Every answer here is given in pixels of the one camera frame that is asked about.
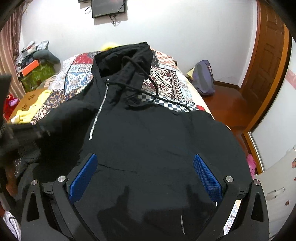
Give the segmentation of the brown wooden door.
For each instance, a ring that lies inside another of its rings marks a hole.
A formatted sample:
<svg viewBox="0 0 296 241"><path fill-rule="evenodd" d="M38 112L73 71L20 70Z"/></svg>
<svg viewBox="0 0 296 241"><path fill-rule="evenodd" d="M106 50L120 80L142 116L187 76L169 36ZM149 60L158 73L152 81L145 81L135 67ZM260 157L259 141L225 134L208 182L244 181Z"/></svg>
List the brown wooden door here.
<svg viewBox="0 0 296 241"><path fill-rule="evenodd" d="M240 89L254 117L244 132L253 132L273 104L283 83L292 46L290 32L269 1L257 1L254 48Z"/></svg>

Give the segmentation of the red plush toy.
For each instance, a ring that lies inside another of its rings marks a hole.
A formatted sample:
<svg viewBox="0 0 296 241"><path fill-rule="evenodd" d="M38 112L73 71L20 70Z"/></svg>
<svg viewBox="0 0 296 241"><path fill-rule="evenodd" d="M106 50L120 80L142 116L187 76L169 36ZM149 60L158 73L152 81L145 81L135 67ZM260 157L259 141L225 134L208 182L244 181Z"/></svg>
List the red plush toy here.
<svg viewBox="0 0 296 241"><path fill-rule="evenodd" d="M5 121L8 121L11 114L15 110L16 106L19 104L20 100L14 97L12 94L8 94L4 101L3 117Z"/></svg>

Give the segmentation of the white plastic cabinet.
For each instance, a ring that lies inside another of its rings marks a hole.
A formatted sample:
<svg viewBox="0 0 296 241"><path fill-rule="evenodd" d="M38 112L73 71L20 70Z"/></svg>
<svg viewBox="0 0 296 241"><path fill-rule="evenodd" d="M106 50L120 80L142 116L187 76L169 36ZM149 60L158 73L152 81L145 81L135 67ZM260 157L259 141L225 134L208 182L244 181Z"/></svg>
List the white plastic cabinet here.
<svg viewBox="0 0 296 241"><path fill-rule="evenodd" d="M268 239L273 240L284 226L295 205L295 147L276 162L260 154L263 172L256 176L261 183L269 219Z"/></svg>

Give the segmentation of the wall mounted black monitor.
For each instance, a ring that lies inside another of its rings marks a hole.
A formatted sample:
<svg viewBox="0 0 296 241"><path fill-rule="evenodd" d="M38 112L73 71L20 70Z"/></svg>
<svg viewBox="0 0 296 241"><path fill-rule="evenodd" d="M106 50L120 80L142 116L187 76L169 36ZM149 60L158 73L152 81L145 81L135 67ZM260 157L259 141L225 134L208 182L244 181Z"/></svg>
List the wall mounted black monitor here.
<svg viewBox="0 0 296 241"><path fill-rule="evenodd" d="M125 13L125 0L92 0L91 11L92 18L101 16L114 15L118 13Z"/></svg>

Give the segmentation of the black zip hoodie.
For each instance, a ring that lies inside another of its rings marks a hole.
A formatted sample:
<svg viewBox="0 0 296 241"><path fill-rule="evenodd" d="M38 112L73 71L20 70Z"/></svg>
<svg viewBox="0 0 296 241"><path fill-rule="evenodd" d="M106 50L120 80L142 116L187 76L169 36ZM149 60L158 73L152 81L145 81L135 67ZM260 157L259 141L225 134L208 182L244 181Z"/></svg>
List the black zip hoodie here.
<svg viewBox="0 0 296 241"><path fill-rule="evenodd" d="M78 95L41 119L54 131L32 154L20 177L56 181L93 153L97 168L74 205L98 240L193 240L214 214L216 202L194 167L200 155L222 178L247 193L251 176L244 152L229 128L202 110L177 112L141 101L149 80L147 43L100 52L93 79Z"/></svg>

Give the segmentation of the patchwork patterned bedspread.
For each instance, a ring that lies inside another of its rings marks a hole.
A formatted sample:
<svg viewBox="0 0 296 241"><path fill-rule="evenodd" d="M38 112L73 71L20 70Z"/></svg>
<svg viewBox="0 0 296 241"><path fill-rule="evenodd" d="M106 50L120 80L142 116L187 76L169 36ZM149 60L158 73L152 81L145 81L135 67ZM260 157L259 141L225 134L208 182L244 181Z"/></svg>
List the patchwork patterned bedspread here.
<svg viewBox="0 0 296 241"><path fill-rule="evenodd" d="M189 83L182 74L173 58L154 50L151 63L150 80L145 80L142 85L144 93L139 97L142 101L151 99L148 93L156 89L152 83L157 84L159 99L156 104L170 110L184 112L187 108L191 110L202 110L209 112L201 95ZM51 110L78 95L93 78L91 67L96 52L89 52L73 56L63 62L63 68L52 80L46 80L46 89L52 90L45 103L37 111L30 123L36 123L44 118Z"/></svg>

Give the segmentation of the dark grey neck pillow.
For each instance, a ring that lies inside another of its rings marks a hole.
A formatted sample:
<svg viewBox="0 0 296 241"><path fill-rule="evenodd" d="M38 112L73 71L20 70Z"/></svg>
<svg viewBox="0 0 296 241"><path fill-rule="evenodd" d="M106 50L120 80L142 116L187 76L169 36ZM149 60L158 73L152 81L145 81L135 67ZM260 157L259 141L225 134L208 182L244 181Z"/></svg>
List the dark grey neck pillow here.
<svg viewBox="0 0 296 241"><path fill-rule="evenodd" d="M34 60L46 60L51 64L60 64L60 59L47 49L41 49L33 54Z"/></svg>

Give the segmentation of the purple grey backpack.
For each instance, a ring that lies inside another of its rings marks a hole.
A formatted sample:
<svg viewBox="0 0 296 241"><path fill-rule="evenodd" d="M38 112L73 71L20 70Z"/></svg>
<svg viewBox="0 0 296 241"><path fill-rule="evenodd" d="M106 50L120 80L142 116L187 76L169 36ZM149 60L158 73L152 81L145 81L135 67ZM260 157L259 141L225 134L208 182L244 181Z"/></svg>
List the purple grey backpack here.
<svg viewBox="0 0 296 241"><path fill-rule="evenodd" d="M192 85L200 95L213 95L215 93L214 76L208 60L202 60L195 65L192 77Z"/></svg>

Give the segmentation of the striped pink curtain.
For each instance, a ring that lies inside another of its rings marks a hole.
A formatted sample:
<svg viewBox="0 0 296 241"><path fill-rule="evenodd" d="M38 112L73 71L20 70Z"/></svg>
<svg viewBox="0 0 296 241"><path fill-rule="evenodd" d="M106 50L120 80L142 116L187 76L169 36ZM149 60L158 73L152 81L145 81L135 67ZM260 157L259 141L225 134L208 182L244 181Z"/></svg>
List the striped pink curtain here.
<svg viewBox="0 0 296 241"><path fill-rule="evenodd" d="M20 50L19 41L23 6L24 3L21 3L16 8L1 30L1 74L9 74L11 76L9 93L19 99L25 95L25 90L18 80L15 68L15 60Z"/></svg>

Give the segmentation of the orange box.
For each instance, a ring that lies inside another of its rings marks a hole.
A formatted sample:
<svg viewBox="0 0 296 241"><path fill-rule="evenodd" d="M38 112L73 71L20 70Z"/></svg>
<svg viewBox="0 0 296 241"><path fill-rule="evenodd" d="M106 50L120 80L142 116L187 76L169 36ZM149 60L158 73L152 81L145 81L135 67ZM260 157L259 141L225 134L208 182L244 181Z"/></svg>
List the orange box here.
<svg viewBox="0 0 296 241"><path fill-rule="evenodd" d="M20 76L25 77L30 72L32 72L35 68L37 68L39 65L40 64L38 60L32 61L29 65L27 65L24 69L21 70Z"/></svg>

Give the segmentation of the brown cardboard box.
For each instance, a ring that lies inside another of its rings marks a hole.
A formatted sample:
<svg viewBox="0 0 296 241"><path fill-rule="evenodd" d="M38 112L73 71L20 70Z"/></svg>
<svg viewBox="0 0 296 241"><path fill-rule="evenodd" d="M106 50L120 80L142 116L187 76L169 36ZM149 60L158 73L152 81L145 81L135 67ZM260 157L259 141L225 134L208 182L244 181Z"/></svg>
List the brown cardboard box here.
<svg viewBox="0 0 296 241"><path fill-rule="evenodd" d="M18 103L18 105L16 106L15 110L13 111L13 113L11 114L10 118L9 118L9 122L10 120L16 116L17 111L22 110L22 111L27 111L31 105L33 105L39 95L44 92L45 90L47 90L46 88L41 88L41 89L36 89L30 92L27 92L24 97L20 100L20 102Z"/></svg>

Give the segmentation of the yellow printed garment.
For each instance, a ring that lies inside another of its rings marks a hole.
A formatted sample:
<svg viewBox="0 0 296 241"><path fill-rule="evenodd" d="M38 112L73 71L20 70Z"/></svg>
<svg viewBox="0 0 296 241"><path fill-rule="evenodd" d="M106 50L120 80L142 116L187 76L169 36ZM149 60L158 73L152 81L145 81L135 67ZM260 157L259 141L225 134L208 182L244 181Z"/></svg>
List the yellow printed garment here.
<svg viewBox="0 0 296 241"><path fill-rule="evenodd" d="M51 93L52 90L45 88L26 93L11 114L9 123L29 123Z"/></svg>

